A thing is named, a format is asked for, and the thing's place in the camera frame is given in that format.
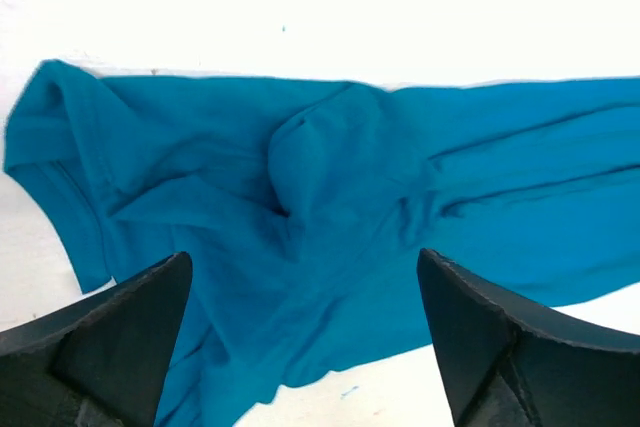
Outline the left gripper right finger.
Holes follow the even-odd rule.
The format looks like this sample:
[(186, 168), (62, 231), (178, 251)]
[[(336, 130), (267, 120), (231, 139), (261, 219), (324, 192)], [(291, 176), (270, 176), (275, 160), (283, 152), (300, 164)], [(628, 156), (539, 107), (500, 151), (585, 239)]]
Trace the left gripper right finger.
[(536, 303), (433, 250), (420, 252), (417, 275), (455, 425), (638, 425), (638, 336)]

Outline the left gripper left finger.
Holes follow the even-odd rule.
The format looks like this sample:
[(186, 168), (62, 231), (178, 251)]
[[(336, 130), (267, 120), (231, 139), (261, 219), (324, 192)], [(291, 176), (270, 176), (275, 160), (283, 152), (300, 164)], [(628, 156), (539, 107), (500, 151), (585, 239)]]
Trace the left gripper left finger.
[(153, 425), (191, 283), (180, 252), (3, 331), (2, 425)]

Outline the blue t shirt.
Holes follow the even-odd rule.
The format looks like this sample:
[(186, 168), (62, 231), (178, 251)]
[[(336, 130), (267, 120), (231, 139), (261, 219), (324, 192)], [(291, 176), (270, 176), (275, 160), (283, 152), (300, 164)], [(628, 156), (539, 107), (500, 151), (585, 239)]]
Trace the blue t shirt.
[(51, 60), (4, 169), (83, 291), (191, 256), (161, 426), (230, 426), (280, 386), (428, 344), (423, 248), (551, 306), (639, 279), (635, 78), (386, 91)]

